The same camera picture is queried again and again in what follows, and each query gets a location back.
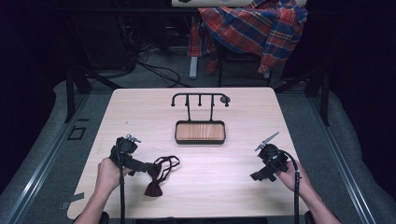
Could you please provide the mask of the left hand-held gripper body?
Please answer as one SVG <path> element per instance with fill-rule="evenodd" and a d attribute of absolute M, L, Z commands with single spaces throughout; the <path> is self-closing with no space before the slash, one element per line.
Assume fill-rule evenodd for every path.
<path fill-rule="evenodd" d="M 133 172 L 146 172 L 148 165 L 133 158 L 133 153 L 138 148 L 137 143 L 140 143 L 140 140 L 130 134 L 119 137 L 111 148 L 109 158 L 121 168 L 128 168 Z"/>

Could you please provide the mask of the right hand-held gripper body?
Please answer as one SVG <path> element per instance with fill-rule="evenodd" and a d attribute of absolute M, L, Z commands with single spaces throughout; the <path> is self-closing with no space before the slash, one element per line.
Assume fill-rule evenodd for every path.
<path fill-rule="evenodd" d="M 255 148 L 256 151 L 260 151 L 258 157 L 265 164 L 258 175 L 273 175 L 277 171 L 286 172 L 288 170 L 287 161 L 289 157 L 277 146 L 270 143 L 277 135 L 278 132 L 272 134 Z"/>

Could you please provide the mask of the dark red bow tie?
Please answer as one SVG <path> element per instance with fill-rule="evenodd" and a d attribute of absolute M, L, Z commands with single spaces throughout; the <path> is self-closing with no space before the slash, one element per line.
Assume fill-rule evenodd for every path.
<path fill-rule="evenodd" d="M 146 188 L 145 195 L 149 197 L 162 196 L 161 183 L 167 179 L 170 172 L 178 165 L 180 165 L 180 159 L 174 155 L 160 157 L 152 163 L 148 168 L 148 175 L 151 177 L 151 182 Z"/>

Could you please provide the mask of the person's right hand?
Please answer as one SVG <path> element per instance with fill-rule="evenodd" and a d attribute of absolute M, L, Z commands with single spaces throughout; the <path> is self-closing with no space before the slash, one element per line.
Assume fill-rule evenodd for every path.
<path fill-rule="evenodd" d="M 303 166 L 296 161 L 297 168 L 300 172 L 299 192 L 301 195 L 307 193 L 311 189 L 310 180 L 303 168 Z M 278 171 L 276 175 L 280 178 L 283 184 L 291 191 L 295 190 L 295 168 L 292 161 L 287 162 L 288 170 L 286 172 Z"/>

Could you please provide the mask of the person's left hand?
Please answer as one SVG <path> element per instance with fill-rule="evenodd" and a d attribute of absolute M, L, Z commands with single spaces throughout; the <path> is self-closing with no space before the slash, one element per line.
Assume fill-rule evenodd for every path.
<path fill-rule="evenodd" d="M 120 184 L 120 178 L 125 177 L 131 169 L 121 168 L 113 163 L 110 158 L 104 158 L 98 164 L 95 192 L 110 195 Z"/>

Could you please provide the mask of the black hook rack wooden tray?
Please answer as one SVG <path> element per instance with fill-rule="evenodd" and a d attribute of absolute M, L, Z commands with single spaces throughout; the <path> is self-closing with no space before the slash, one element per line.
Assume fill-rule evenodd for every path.
<path fill-rule="evenodd" d="M 175 107 L 184 100 L 187 117 L 175 125 L 175 140 L 179 145 L 222 145 L 226 140 L 225 122 L 214 117 L 216 103 L 228 107 L 231 98 L 219 92 L 178 92 L 171 98 Z"/>

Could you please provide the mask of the grey tape strip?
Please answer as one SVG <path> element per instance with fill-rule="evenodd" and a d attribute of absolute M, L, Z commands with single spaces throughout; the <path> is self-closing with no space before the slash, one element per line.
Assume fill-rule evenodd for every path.
<path fill-rule="evenodd" d="M 82 200 L 83 198 L 84 198 L 84 193 L 83 192 L 75 194 L 75 195 L 72 195 L 65 202 L 61 203 L 60 209 L 61 210 L 68 209 L 71 203 L 74 203 L 76 201 Z"/>

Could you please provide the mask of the black metal stand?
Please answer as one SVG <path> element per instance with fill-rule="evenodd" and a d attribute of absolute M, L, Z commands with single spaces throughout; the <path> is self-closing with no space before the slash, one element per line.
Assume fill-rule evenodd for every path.
<path fill-rule="evenodd" d="M 89 77 L 99 81 L 105 86 L 108 86 L 112 90 L 120 89 L 120 85 L 100 76 L 88 67 L 84 67 L 82 65 L 71 67 L 65 76 L 67 102 L 65 123 L 69 122 L 76 112 L 75 88 L 78 88 L 78 90 L 83 94 L 89 94 L 92 91 L 92 86 L 88 80 Z"/>
<path fill-rule="evenodd" d="M 304 89 L 304 94 L 307 97 L 314 97 L 318 91 L 320 93 L 319 116 L 326 126 L 329 126 L 328 109 L 330 97 L 330 74 L 324 67 L 318 67 L 308 71 L 298 77 L 292 78 L 280 87 L 275 88 L 276 93 L 281 93 L 296 86 L 303 80 L 307 80 L 308 84 Z"/>

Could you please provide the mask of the red blue plaid shirt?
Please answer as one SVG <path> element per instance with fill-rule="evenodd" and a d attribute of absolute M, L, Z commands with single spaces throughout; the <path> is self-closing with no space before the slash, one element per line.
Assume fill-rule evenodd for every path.
<path fill-rule="evenodd" d="M 302 38 L 307 10 L 296 0 L 253 0 L 240 7 L 200 7 L 191 23 L 188 55 L 211 55 L 218 64 L 218 45 L 235 53 L 261 58 L 258 72 L 268 74 L 282 65 Z"/>

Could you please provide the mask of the aluminium floor rail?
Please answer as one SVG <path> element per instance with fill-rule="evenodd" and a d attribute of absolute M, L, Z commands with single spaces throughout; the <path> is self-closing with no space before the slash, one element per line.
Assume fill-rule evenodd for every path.
<path fill-rule="evenodd" d="M 0 224 L 22 224 L 28 216 L 46 217 L 47 210 L 67 218 L 63 203 L 74 194 L 85 151 L 75 149 L 71 133 L 84 136 L 89 120 L 83 117 L 90 96 L 80 95 L 75 114 L 66 120 L 67 106 L 57 99 L 48 122 L 26 160 L 0 195 Z"/>
<path fill-rule="evenodd" d="M 358 186 L 356 179 L 354 178 L 349 166 L 347 165 L 347 161 L 332 133 L 331 127 L 327 126 L 322 120 L 319 112 L 320 106 L 317 100 L 315 98 L 307 98 L 307 101 L 310 104 L 310 107 L 314 113 L 315 120 L 317 121 L 320 129 L 324 132 L 327 142 L 330 145 L 332 161 L 334 162 L 337 171 L 344 182 L 346 191 L 355 207 L 355 210 L 358 213 L 361 223 L 377 224 L 374 214 L 372 213 L 371 209 L 368 206 L 368 203 L 363 196 L 361 188 Z"/>

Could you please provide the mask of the black metal chair frame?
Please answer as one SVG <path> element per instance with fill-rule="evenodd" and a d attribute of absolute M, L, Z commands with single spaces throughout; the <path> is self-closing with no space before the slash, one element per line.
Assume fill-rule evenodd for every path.
<path fill-rule="evenodd" d="M 272 72 L 268 75 L 258 72 L 259 56 L 237 54 L 224 49 L 219 54 L 219 87 L 269 87 Z"/>

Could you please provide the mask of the white post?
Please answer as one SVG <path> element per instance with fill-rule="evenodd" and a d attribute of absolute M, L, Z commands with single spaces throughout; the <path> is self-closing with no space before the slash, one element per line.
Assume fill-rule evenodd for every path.
<path fill-rule="evenodd" d="M 190 79 L 196 79 L 197 78 L 197 70 L 198 70 L 198 58 L 197 57 L 191 57 L 190 73 L 189 73 Z"/>

